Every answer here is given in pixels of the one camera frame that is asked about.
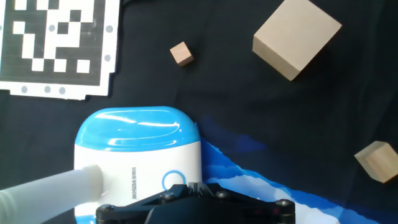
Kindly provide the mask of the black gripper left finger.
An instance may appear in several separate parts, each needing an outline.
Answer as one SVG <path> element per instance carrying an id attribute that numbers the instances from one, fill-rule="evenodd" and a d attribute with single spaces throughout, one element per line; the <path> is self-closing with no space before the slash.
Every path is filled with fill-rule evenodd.
<path id="1" fill-rule="evenodd" d="M 170 189 L 126 206 L 104 204 L 96 209 L 96 224 L 143 221 L 155 207 L 194 196 L 195 183 L 175 184 Z"/>

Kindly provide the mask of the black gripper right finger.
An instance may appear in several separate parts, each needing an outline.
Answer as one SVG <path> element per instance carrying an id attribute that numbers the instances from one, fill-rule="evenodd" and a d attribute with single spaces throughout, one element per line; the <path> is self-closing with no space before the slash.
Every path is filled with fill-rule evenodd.
<path id="1" fill-rule="evenodd" d="M 295 203 L 285 198 L 265 202 L 219 184 L 199 184 L 198 196 L 214 202 L 216 212 L 225 210 L 230 223 L 295 224 Z"/>

